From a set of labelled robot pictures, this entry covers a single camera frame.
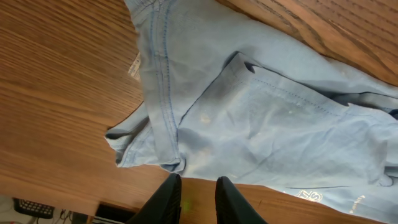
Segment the clothing tag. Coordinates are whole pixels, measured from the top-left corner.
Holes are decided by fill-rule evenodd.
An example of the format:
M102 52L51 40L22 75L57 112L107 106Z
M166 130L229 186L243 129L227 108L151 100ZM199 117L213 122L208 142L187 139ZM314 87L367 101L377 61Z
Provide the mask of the clothing tag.
M133 79L141 82L141 78L139 76L139 65L141 64L141 53L138 52L136 59L132 62L132 65L129 69L129 76L133 77Z

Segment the blue fabric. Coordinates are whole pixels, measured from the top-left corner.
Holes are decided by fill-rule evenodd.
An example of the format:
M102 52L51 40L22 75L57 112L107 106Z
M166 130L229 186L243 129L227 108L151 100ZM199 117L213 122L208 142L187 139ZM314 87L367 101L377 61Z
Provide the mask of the blue fabric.
M226 175L398 223L396 87L213 0L126 4L145 100L106 133L119 167Z

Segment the wooden surface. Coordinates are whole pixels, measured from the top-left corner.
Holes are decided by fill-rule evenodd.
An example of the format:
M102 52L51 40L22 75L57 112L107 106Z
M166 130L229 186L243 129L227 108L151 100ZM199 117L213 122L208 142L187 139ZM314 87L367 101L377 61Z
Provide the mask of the wooden surface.
M231 2L398 85L395 0ZM90 215L100 201L140 208L153 194L167 173L117 169L103 139L142 101L126 75L136 37L122 0L0 1L0 194ZM269 223L375 223L265 187L239 189ZM214 182L184 179L181 223L216 223L214 191Z

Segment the stitching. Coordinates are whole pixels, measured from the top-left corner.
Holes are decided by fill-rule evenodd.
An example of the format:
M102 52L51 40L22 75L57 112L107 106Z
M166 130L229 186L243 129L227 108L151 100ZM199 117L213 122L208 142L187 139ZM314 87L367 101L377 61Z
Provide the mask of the stitching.
M312 102L306 100L305 98L302 98L301 96L297 96L296 94L291 93L291 92L289 92L289 91L287 91L287 90L284 90L284 89L281 89L281 88L277 88L276 86L271 85L271 84L269 84L269 83L266 83L266 82L264 82L264 81L258 80L257 78L253 78L253 80L258 81L258 82L261 82L261 83L264 83L264 84L266 84L266 85L269 85L269 86L271 86L271 87L273 87L273 88L275 88L275 89L277 89L277 90L282 90L282 91L288 93L289 95L295 96L295 97L297 97L297 98L299 98L299 99L301 99L301 100L303 100L303 101L305 101L305 102L311 104L312 106L317 107L318 109L324 111L325 113L331 114L331 115L333 115L333 116L341 116L341 115L333 114L333 113L327 111L326 109L324 109L324 108L322 108L322 107L316 105L315 103L312 103Z
M167 6L167 8L166 8L166 13L165 13L165 23L164 23L164 33L163 33L163 45L164 45L164 54L165 54L165 59L166 59L166 69L167 69L167 74L166 74L166 76L167 76L167 78L168 78L168 98L169 98L169 105L170 105L170 113L171 113L171 117L172 117L172 120L173 120L173 125L174 125L174 128L175 128L175 131L173 130L173 127L172 127L172 123L170 122L170 118L168 117L168 119L169 119L169 124L170 124L170 129L171 129L171 134L172 134L172 138L171 138L171 142L172 142L172 146L173 146L173 151L174 151L174 158L173 159L176 159L177 157L178 157L178 148L177 148L177 145L175 144L178 140L178 137L177 137L177 125L176 125L176 123L175 123L175 118L174 118L174 112L173 112L173 107L172 107L172 104L171 104L171 95L170 95L170 93L171 93L171 91L170 91L170 64L169 64L169 56L168 56L168 53L167 53L167 28L168 28L168 19L169 19L169 13L170 13L170 7L171 7L171 5L173 4L175 2L175 0L174 1L172 1L172 2L170 2L169 4L168 4L168 6Z
M159 27L158 26L158 24L159 24L159 17L160 17L160 12L158 12L158 15L157 15L157 22L156 22L156 33L157 33L157 28ZM161 87L162 87L162 93L164 93L165 92L165 90L164 90L164 74L163 74L163 67L162 67L162 61L161 61L161 59L160 59L160 57L159 57L159 65L160 65L160 72L161 72L161 78L162 78L162 81L161 81L161 83L159 84ZM166 129L167 129L167 134L169 135L169 138L170 138L170 143L171 143L171 145L172 145L172 148L174 148L174 147L176 147L175 146L175 144L174 144L174 141L173 141L173 137L174 137L174 135L172 134L173 133L173 130L171 130L170 131L170 128L171 128L171 121L170 121L170 116L169 116L169 112L168 112L168 110L167 110L167 105L166 105L166 101L165 101L165 99L164 99L164 95L163 94L160 94L159 95L159 98L161 99L161 102L160 102L160 105L161 105L161 107L162 107L162 115L163 115L163 119L164 119L164 123L165 123L165 127L166 127ZM166 117L167 117L167 121L169 122L169 125L170 125L170 127L167 125L167 123L166 123L166 119L165 119L165 115L166 115Z
M157 93L158 93L158 96L159 96L159 104L160 104L160 110L162 111L162 117L163 117L163 121L164 121L164 124L165 124L165 127L166 127L166 131L167 131L167 134L169 135L169 138L170 138L170 140L171 140L171 143L172 143L172 147L174 146L173 145L173 141L172 141L172 137L171 137L171 135L170 135L170 132L169 132L169 128L168 128L168 126L167 126L167 123L166 123L166 118L165 118L165 115L164 115L164 107L163 107L163 100L162 100L162 94L161 94L161 92L160 92L160 89L162 89L162 87L163 87L163 85L161 85L160 83L159 83L159 69L158 69L158 64L157 64L157 59L156 59L156 54L155 54L155 47L154 47L154 38L153 38L153 25L154 25L154 17L155 17L155 12L154 11L152 11L151 12L151 18L152 18L152 21L151 21L151 24L150 24L150 42L151 42L151 45L152 45L152 51L153 51L153 56L154 56L154 62L155 62L155 67L156 67L156 80L157 80L157 85L158 85L158 90L157 90Z
M145 141L146 141L147 138L149 137L149 133L150 133L151 130L152 130L152 127L150 127L150 128L148 129L148 131L146 132L146 134L145 134L145 136L144 136L144 139L141 140L141 144L137 147L137 150L135 150L134 153L133 153L133 155L130 157L130 160L132 160L133 162L134 162L134 160L136 159L137 151L141 149L142 145L145 143Z
M149 128L148 131L145 133L145 138L144 138L143 140L141 140L141 144L140 144L139 147L142 147L142 145L144 144L145 140L148 138L148 136L149 136L148 134L149 134L149 131L150 131L150 130L152 130L152 127ZM137 142L137 139L138 139L138 138L135 138L135 139L133 140L133 142L132 142L130 145L133 146L133 145ZM133 160L134 160L134 157L135 157L135 155L136 155L136 153L137 153L137 150L134 151L134 154L133 154L132 156L129 156L128 153L129 153L130 150L131 150L131 147L128 147L128 148L124 151L124 154L126 155L126 158L124 158L121 167L124 167L124 165L126 164L126 161L127 161L127 160L130 160L130 158L133 158Z
M159 17L160 17L160 10L159 10L159 12L158 12L158 15L157 15L157 21L156 21L156 43L157 43L157 37L158 37L158 31L157 31L157 29L158 29L158 24L159 24ZM175 145L175 143L174 143L174 135L173 135L173 130L171 130L170 131L170 129L171 129L171 121L170 121L170 116L169 116L169 113L168 113L168 110L167 110L167 105L166 105L166 101L165 101L165 99L164 99L164 74L163 74L163 68L162 68L162 59L161 59L161 57L159 56L158 57L158 59L159 59L159 66L160 66L160 69L156 69L156 72L157 72L157 80L158 80L158 86L159 86L159 90L158 90L158 94L159 94L159 103L160 103L160 108L161 108L161 110L162 110L162 116L163 116L163 121L164 121L164 124L165 124L165 127L166 127L166 131L167 131L167 134L169 135L169 138L170 138L170 143L171 143L171 147L172 147L172 149L173 149L173 152L174 152L174 154L175 154L175 148L176 148L176 145ZM161 82L159 83L159 79L158 79L158 77L159 77L159 74L158 74L158 70L160 71L160 73L161 73Z
M149 6L153 5L153 3L155 3L155 1L149 1L148 5L145 5L145 3L143 2L143 0L140 0L141 4L144 5L144 7L137 13L135 13L134 17L137 17L140 13L142 13L145 9L147 9Z
M169 68L169 56L167 54L167 26L168 26L168 21L169 21L169 13L170 13L170 7L171 5L175 2L172 1L170 2L170 4L167 7L166 10L166 18L165 18L165 29L164 29L164 35L163 35L163 40L164 40L164 51L165 51L165 58L166 58L166 65L167 65L167 76L168 76L168 85L169 85L169 105L170 105L170 110L172 113L172 119L173 119L173 124L174 124L174 128L177 130L177 125L175 123L175 118L174 118L174 113L173 113L173 106L172 106L172 102L171 102L171 95L170 95L170 68Z
M312 103L312 102L306 100L305 98L302 98L301 96L298 96L298 95L296 95L296 94L294 94L294 93L291 93L291 92L289 92L289 91L287 91L287 90L284 90L284 89L281 89L281 88L277 88L276 86L271 85L271 84L269 84L269 83L267 83L267 82L258 80L257 78L253 78L253 80L258 81L258 82L261 82L261 83L264 83L264 84L266 84L266 85L269 85L269 86L275 88L276 90L284 91L284 92L288 93L289 95L295 96L295 97L297 97L297 98L299 98L299 99L301 99L301 100L303 100L303 101L305 101L305 102L307 102L307 103L309 103L309 104L311 104L311 105L317 107L318 109L324 111L325 113L328 113L328 114L333 115L333 116L341 116L340 114L331 113L331 112L327 111L326 109L324 109L324 108L322 108L322 107L316 105L315 103ZM369 117L371 117L372 119L374 119L374 120L376 120L376 121L378 121L378 122L382 122L382 121L380 121L379 119L375 118L372 114L366 114L366 115L349 114L349 113L344 113L344 114L350 115L350 116L356 116L356 117L360 117L360 116L369 116Z

